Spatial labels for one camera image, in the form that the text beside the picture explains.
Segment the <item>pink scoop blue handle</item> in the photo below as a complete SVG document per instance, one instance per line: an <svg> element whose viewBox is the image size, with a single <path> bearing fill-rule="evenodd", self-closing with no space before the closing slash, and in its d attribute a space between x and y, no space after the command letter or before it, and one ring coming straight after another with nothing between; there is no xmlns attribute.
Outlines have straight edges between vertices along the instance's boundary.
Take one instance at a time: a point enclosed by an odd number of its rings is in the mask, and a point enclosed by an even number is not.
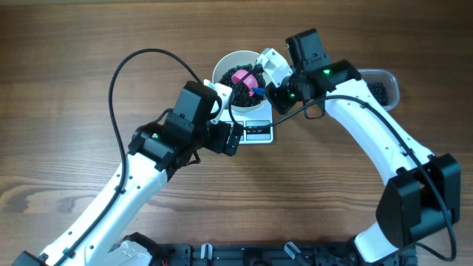
<svg viewBox="0 0 473 266"><path fill-rule="evenodd" d="M245 96L263 96L265 94L265 89L259 85L258 80L254 75L250 75L247 70L237 70L232 76L231 80L234 85L237 85L242 81L241 85L243 86Z"/></svg>

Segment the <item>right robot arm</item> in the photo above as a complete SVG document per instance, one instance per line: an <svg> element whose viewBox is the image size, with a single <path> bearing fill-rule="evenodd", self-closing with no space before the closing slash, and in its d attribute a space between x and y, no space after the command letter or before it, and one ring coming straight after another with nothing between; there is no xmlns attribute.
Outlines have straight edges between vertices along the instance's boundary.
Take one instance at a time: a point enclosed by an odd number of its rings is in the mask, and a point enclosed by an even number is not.
<svg viewBox="0 0 473 266"><path fill-rule="evenodd" d="M438 231L453 233L460 218L456 159L433 154L403 130L349 61L330 60L315 29L286 44L288 57L267 48L256 60L270 78L266 94L272 107L288 119L297 114L297 102L317 105L350 133L384 184L375 223L354 239L361 261L373 264L421 246Z"/></svg>

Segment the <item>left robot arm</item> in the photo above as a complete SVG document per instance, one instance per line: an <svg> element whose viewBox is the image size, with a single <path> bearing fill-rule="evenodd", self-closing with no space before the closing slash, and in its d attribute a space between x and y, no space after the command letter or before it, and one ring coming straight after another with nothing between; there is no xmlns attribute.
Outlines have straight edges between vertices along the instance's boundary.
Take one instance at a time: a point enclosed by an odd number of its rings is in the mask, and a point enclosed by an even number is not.
<svg viewBox="0 0 473 266"><path fill-rule="evenodd" d="M200 148L233 155L240 132L220 120L232 89L220 83L189 81L164 124L137 129L129 153L79 218L36 256L23 251L14 265L150 265L156 244L143 235L118 237L175 171Z"/></svg>

